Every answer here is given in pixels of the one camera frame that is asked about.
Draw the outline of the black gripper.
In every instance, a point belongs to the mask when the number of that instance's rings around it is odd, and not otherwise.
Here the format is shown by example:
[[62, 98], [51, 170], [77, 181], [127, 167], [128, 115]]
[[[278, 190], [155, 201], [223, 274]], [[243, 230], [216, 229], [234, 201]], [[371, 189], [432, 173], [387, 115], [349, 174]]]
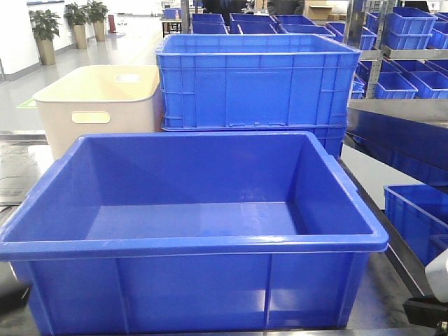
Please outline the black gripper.
[[434, 335], [447, 335], [447, 303], [429, 295], [411, 297], [402, 306], [409, 323], [434, 328]]

